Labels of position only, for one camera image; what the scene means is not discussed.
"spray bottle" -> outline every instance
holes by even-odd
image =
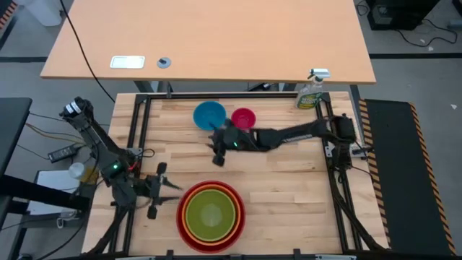
[[[311,69],[308,79],[313,78],[313,81],[310,84],[305,84],[298,92],[295,107],[301,109],[314,108],[323,94],[323,80],[330,77],[331,73],[328,69]]]

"wooden desk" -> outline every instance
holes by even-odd
[[[134,98],[134,94],[119,94],[115,104],[109,134],[121,147],[127,144]],[[331,99],[334,114],[354,118],[348,92],[332,92]],[[145,148],[154,149],[156,155],[144,158],[142,173],[154,174],[158,163],[167,162],[169,180],[184,189],[205,180],[224,181],[235,188],[245,202],[246,224],[240,239],[224,254],[292,254],[293,248],[300,248],[303,254],[340,253],[321,140],[285,144],[268,153],[228,152],[225,166],[220,168],[212,164],[213,152],[205,145],[210,131],[199,130],[193,122],[193,109],[202,101],[152,101]],[[216,101],[225,106],[228,115],[239,107],[253,109],[257,127],[280,129],[316,119],[315,110],[296,109],[292,98]],[[366,162],[354,159],[353,163],[367,170]],[[369,175],[353,169],[348,177],[358,219],[377,242],[387,246]],[[182,192],[164,187],[161,194],[180,196]],[[83,252],[96,244],[111,223],[112,200],[109,188],[98,187]],[[169,201],[159,207],[156,220],[147,219],[147,208],[136,211],[130,255],[165,255],[168,249],[175,255],[198,254],[178,234],[177,205],[178,201]],[[125,225],[121,227],[118,250]],[[347,221],[346,227],[349,245],[353,245]]]
[[[352,0],[78,0],[69,12],[101,79],[375,83]],[[145,56],[143,69],[111,69],[113,56]],[[172,65],[157,67],[168,57]],[[45,78],[92,78],[66,21]]]

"sticker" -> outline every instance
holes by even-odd
[[[110,61],[111,69],[143,69],[144,56],[114,56]]]
[[[71,108],[71,105],[67,104],[66,105],[66,109],[67,109],[67,112],[69,113],[73,113],[74,112],[74,109]]]
[[[75,101],[71,102],[72,107],[77,113],[81,113],[82,111],[80,110],[79,106],[75,103]]]

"white paper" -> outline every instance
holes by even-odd
[[[114,56],[110,61],[111,69],[143,69],[144,56]]]

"wooden work surface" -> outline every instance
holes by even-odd
[[[110,136],[125,147],[128,139],[135,94],[119,94],[110,124]],[[334,114],[354,118],[348,92],[332,92]],[[309,139],[267,153],[227,152],[220,168],[212,163],[213,152],[205,144],[210,131],[198,129],[193,122],[194,108],[204,100],[153,100],[149,116],[146,147],[155,150],[153,158],[144,158],[142,173],[154,174],[157,164],[167,162],[169,180],[184,189],[208,180],[224,181],[242,196],[246,223],[243,234],[224,254],[303,254],[340,253],[331,191],[321,140]],[[257,116],[256,127],[276,129],[316,119],[315,110],[298,110],[292,98],[216,99],[227,115],[239,107],[250,108]],[[141,129],[138,120],[138,143]],[[354,159],[354,166],[367,170],[367,163]],[[383,246],[386,238],[374,190],[368,174],[348,171],[350,189],[357,216],[370,234]],[[181,196],[182,191],[163,187],[161,195]],[[114,215],[109,188],[101,185],[93,199],[83,252],[90,250],[108,228]],[[137,204],[147,199],[139,198]],[[138,209],[134,218],[130,255],[195,255],[180,238],[175,224],[178,201],[159,207],[156,220],[147,219],[147,208]],[[353,245],[349,225],[349,244]],[[118,248],[121,249],[125,225],[121,225]]]
[[[353,0],[78,0],[69,16],[101,79],[305,82],[327,68],[327,82],[375,83]],[[111,69],[113,56],[146,61]],[[41,76],[92,78],[67,21]]]

